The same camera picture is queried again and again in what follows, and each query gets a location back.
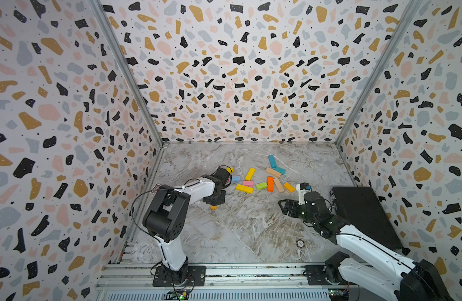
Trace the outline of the lime green block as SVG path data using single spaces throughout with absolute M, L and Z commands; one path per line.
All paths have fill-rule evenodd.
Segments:
M 256 188 L 257 188 L 258 190 L 267 189 L 267 188 L 268 188 L 268 184 L 267 184 L 266 182 L 258 183 L 258 184 L 256 184 Z

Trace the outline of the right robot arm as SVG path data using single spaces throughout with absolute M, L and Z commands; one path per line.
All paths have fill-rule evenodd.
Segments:
M 343 252 L 325 262 L 329 283 L 353 282 L 384 300 L 451 300 L 434 264 L 416 262 L 368 237 L 346 219 L 333 214 L 331 203 L 306 184 L 297 187 L 298 200 L 278 202 L 282 214 L 300 219 L 321 237 L 354 253 Z

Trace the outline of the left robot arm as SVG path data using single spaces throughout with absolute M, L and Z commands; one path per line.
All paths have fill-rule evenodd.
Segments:
M 180 234 L 184 228 L 188 208 L 202 201 L 210 206 L 225 203 L 226 191 L 232 184 L 232 169 L 219 166 L 211 175 L 193 178 L 180 186 L 162 185 L 143 216 L 143 227 L 158 241 L 163 261 L 170 272 L 182 272 L 187 268 Z

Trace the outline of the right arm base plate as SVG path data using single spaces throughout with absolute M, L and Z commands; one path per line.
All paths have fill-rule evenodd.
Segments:
M 307 278 L 308 285 L 346 285 L 339 270 L 328 265 L 306 265 L 303 276 Z

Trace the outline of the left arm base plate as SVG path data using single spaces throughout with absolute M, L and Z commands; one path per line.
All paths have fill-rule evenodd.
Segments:
M 153 287 L 190 286 L 203 287 L 207 268 L 204 265 L 188 265 L 179 271 L 159 266 L 153 280 Z

